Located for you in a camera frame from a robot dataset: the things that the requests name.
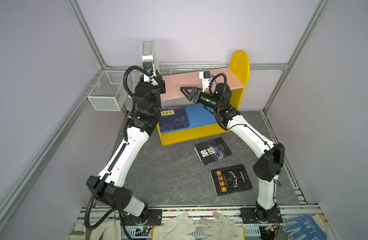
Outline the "white book black lettering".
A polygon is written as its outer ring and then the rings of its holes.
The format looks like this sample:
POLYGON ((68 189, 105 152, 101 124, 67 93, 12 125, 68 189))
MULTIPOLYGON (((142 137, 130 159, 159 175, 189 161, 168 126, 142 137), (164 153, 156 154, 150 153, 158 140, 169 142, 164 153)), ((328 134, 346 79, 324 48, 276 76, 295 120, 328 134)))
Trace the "white book black lettering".
POLYGON ((154 46, 153 40, 143 41, 143 48, 142 48, 141 56, 142 56, 142 62, 145 60, 153 60, 154 67, 155 67, 154 77, 157 77, 159 67, 158 67, 157 56, 155 54, 155 46, 154 46))

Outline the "blue book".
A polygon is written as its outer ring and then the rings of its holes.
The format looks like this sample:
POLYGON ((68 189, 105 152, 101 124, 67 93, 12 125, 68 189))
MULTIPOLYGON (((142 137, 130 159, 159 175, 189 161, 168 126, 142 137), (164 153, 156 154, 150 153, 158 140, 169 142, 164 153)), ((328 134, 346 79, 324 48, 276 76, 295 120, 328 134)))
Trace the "blue book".
POLYGON ((159 129, 162 133, 190 127, 190 121, 185 107, 161 111, 159 129))

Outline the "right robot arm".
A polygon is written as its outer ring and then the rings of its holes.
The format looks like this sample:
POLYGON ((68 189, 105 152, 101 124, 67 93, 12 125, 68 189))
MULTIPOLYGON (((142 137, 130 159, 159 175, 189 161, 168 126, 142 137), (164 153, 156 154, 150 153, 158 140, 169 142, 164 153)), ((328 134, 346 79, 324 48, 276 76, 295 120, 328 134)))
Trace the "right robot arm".
POLYGON ((259 181, 259 195, 253 216, 261 223, 280 222, 276 190, 281 185, 278 178, 284 166, 285 146, 268 140, 245 120, 231 105, 232 91, 226 83, 217 84, 212 93, 196 87, 181 87, 180 91, 190 102, 202 104, 223 130, 235 133, 255 153, 258 160, 253 170, 259 181))

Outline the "black wolf cover book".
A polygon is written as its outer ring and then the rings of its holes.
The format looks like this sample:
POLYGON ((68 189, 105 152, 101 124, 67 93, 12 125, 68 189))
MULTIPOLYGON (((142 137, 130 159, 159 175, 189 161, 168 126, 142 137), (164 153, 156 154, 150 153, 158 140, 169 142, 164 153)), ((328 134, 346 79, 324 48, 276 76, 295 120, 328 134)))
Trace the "black wolf cover book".
POLYGON ((210 165, 232 155, 232 151, 221 137, 196 144, 194 149, 203 166, 210 165))

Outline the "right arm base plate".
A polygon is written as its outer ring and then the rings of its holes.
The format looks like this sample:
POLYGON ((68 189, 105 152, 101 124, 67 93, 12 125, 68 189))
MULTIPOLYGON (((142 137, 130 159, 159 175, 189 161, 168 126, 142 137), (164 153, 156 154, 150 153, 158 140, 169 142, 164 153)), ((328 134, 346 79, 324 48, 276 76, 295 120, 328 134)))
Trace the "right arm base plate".
POLYGON ((240 217, 244 224, 281 224, 283 218, 276 206, 270 210, 262 208, 241 208, 240 217))

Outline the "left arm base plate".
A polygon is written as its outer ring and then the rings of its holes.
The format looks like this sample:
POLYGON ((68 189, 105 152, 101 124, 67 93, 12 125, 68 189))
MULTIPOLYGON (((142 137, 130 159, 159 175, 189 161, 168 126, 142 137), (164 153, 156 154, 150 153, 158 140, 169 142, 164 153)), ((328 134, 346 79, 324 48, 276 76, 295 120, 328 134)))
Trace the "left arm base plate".
POLYGON ((125 226, 160 226, 162 222, 162 209, 148 209, 139 217, 125 215, 121 218, 125 226))

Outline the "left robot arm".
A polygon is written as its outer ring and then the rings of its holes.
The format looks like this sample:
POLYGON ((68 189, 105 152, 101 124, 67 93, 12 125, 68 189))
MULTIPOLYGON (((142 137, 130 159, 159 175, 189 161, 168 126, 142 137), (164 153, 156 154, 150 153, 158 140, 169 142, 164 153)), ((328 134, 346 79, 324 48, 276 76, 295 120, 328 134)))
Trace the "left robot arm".
POLYGON ((85 210, 84 225, 92 231, 113 212, 131 215, 140 223, 147 219, 148 206, 135 197, 131 190, 124 188, 126 176, 142 146, 150 138, 161 117, 161 94, 165 83, 157 78, 156 84, 140 82, 132 94, 132 110, 123 126, 124 138, 111 160, 98 174, 86 182, 92 193, 85 210), (110 206, 110 210, 94 225, 90 213, 94 201, 110 206))

